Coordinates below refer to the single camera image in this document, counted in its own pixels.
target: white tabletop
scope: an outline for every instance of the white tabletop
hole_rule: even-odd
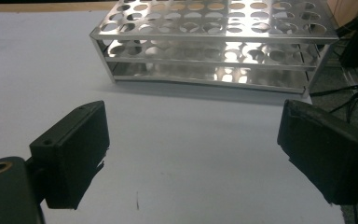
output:
[[[0,13],[0,158],[28,159],[72,109],[106,104],[105,167],[77,210],[42,203],[48,224],[344,222],[276,143],[299,95],[113,84],[89,38],[105,13]]]

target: white table surface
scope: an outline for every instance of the white table surface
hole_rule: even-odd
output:
[[[77,210],[42,202],[48,224],[344,222],[276,143],[299,95],[113,84],[89,38],[105,13],[0,13],[0,158],[28,159],[72,109],[106,104],[105,167]]]

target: stainless steel test tube rack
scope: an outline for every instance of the stainless steel test tube rack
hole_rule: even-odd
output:
[[[308,94],[338,37],[319,0],[120,0],[90,37],[112,80]]]

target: wire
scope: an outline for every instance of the wire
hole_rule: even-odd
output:
[[[358,224],[358,214],[356,204],[353,205],[353,216],[354,216],[354,224]]]
[[[330,113],[330,114],[331,114],[331,113],[334,113],[334,112],[338,111],[339,109],[343,108],[343,107],[346,106],[346,105],[352,107],[353,101],[355,101],[355,103],[357,103],[357,101],[358,101],[358,92],[356,92],[356,93],[351,97],[351,99],[350,99],[349,101],[347,101],[347,102],[345,102],[344,104],[339,105],[338,107],[332,109],[331,111],[329,111],[329,113]]]
[[[354,111],[354,108],[356,108],[356,104],[358,102],[358,96],[354,98],[354,100],[348,105],[347,108],[347,123],[351,123],[351,115]]]
[[[347,90],[358,90],[358,85],[349,86],[349,87],[343,87],[343,88],[336,89],[336,90],[331,90],[331,91],[317,91],[317,92],[311,93],[310,96],[311,97],[324,96],[324,95],[332,94],[332,93],[335,93],[335,92],[347,91]]]

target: metal rack shelf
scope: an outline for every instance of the metal rack shelf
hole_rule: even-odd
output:
[[[208,64],[249,68],[313,71],[319,57],[315,45],[165,40],[113,41],[107,62]]]
[[[119,63],[116,80],[173,81],[265,91],[303,93],[306,72],[199,65]]]
[[[338,41],[331,18],[321,0],[120,0],[90,37],[113,81],[307,94]]]

